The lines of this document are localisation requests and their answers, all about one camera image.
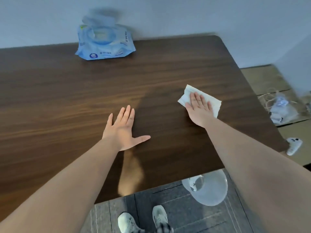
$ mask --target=wooden table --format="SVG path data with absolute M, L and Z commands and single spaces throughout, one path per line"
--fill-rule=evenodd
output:
M 96 202 L 223 168 L 177 100 L 187 84 L 222 101 L 218 118 L 277 151 L 286 142 L 216 36 L 136 41 L 125 58 L 85 61 L 77 44 L 0 50 L 0 219 L 101 139 L 130 104 L 133 135 Z

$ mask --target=logo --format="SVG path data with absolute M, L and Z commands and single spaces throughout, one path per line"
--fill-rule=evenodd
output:
M 90 54 L 90 57 L 91 57 L 92 59 L 95 59 L 95 58 L 98 58 L 98 55 L 95 54 L 95 53 L 92 53 L 92 54 Z

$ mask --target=controller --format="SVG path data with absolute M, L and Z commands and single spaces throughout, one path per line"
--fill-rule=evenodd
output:
M 287 155 L 293 155 L 302 145 L 302 140 L 300 140 L 299 138 L 290 137 L 287 138 L 286 141 L 290 144 L 289 149 L 286 151 Z

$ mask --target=white sneaker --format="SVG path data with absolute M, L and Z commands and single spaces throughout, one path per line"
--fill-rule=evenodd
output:
M 153 207 L 152 218 L 156 228 L 158 228 L 161 223 L 168 223 L 167 214 L 162 205 L 157 205 Z
M 118 217 L 118 226 L 121 233 L 138 233 L 145 232 L 145 230 L 140 229 L 133 218 L 128 212 L 122 213 Z

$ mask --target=wet wipes package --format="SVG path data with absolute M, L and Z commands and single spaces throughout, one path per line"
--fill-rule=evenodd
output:
M 76 55 L 85 60 L 124 57 L 136 49 L 131 33 L 115 24 L 110 16 L 85 16 L 78 28 L 79 48 Z

